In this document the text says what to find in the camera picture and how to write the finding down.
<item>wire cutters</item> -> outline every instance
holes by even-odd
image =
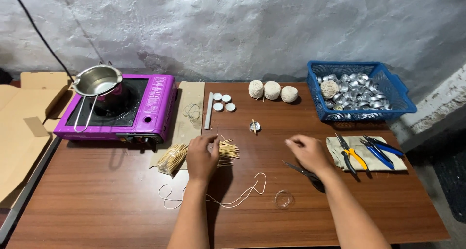
[[[390,153],[393,153],[397,156],[403,156],[403,152],[394,148],[393,146],[387,144],[387,143],[384,143],[382,141],[379,141],[375,138],[372,138],[372,137],[369,137],[365,134],[363,134],[363,137],[364,139],[366,139],[366,141],[370,142],[371,144],[375,145],[376,147],[378,147],[380,150],[383,150],[383,151],[387,151],[387,152],[390,152]]]
[[[375,144],[364,141],[360,139],[361,143],[366,146],[366,148],[375,156],[379,161],[385,164],[388,168],[394,170],[395,166],[393,165],[393,161],[387,157]]]
[[[300,167],[297,167],[296,165],[290,164],[288,162],[285,162],[285,161],[283,161],[283,162],[286,163],[289,167],[291,167],[291,168],[295,169],[296,171],[300,172],[301,174],[306,175],[311,180],[312,185],[317,190],[319,190],[320,192],[325,193],[325,188],[323,186],[323,183],[316,174],[311,173],[309,171],[306,171],[306,170],[304,170],[304,169],[302,169]]]
[[[364,162],[364,160],[356,154],[353,148],[350,148],[348,146],[345,139],[343,139],[343,137],[340,134],[336,133],[335,135],[338,138],[340,145],[343,147],[343,151],[341,152],[341,154],[343,155],[343,158],[345,159],[345,164],[348,167],[348,169],[351,171],[351,173],[354,175],[357,175],[356,170],[353,168],[353,166],[350,163],[350,155],[354,157],[359,162],[359,164],[361,164],[361,166],[363,167],[364,171],[366,171],[366,173],[369,173],[369,168],[367,168],[367,165]]]

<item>human arm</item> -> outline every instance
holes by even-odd
[[[302,166],[315,173],[324,184],[341,248],[391,249],[376,224],[325,157],[322,143],[304,135],[294,135],[285,143]]]
[[[207,151],[209,143],[214,143],[212,154]],[[186,162],[189,181],[178,212],[168,249],[207,249],[206,193],[209,181],[217,168],[219,157],[217,136],[198,136],[188,147]]]

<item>wooden table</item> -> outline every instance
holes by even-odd
[[[325,194],[282,160],[294,162],[284,140],[297,133],[323,142],[335,132],[342,135],[382,136],[399,146],[385,123],[325,124],[319,121],[305,83],[293,83],[300,94],[296,103],[256,101],[248,96],[247,83],[206,83],[208,93],[231,95],[236,112],[213,112],[210,131],[234,139],[241,160],[217,169],[208,193],[223,202],[238,198],[267,176],[265,193],[251,193],[233,209],[207,202],[211,246],[244,248],[272,246],[337,245],[335,227]],[[253,119],[262,131],[248,130]],[[187,171],[171,179],[148,169],[151,151],[116,142],[61,142],[27,205],[8,244],[14,248],[164,248],[178,210],[166,210],[158,190],[173,186],[171,198],[180,198]],[[449,238],[437,211],[408,160],[408,172],[359,174],[356,182],[341,176],[390,243],[434,241]],[[258,186],[264,179],[258,176]],[[275,194],[288,189],[295,202],[277,209]]]

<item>plastic bag of toothpicks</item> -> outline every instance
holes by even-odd
[[[178,165],[184,161],[187,153],[187,144],[174,144],[170,146],[165,154],[158,160],[158,170],[164,174],[171,175]]]

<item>purple portable gas stove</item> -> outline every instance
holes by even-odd
[[[54,133],[68,140],[120,140],[123,142],[163,143],[167,139],[177,86],[171,75],[123,74],[123,100],[101,106],[94,98],[76,94]],[[83,107],[78,117],[79,107]],[[82,131],[89,119],[88,127]]]

